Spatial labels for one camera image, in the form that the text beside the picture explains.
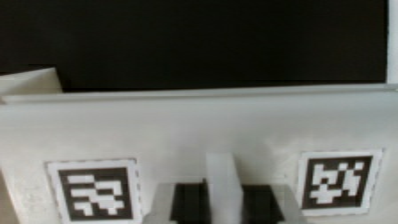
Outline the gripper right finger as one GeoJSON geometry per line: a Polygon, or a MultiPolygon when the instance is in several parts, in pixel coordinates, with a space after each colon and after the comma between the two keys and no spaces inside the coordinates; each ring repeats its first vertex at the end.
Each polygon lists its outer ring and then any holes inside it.
{"type": "Polygon", "coordinates": [[[310,224],[287,185],[244,185],[242,224],[310,224]]]}

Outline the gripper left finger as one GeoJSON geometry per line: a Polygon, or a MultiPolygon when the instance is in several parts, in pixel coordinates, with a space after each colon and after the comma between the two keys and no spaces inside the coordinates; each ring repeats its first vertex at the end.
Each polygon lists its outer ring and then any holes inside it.
{"type": "Polygon", "coordinates": [[[159,185],[145,224],[210,224],[210,193],[205,182],[159,185]]]}

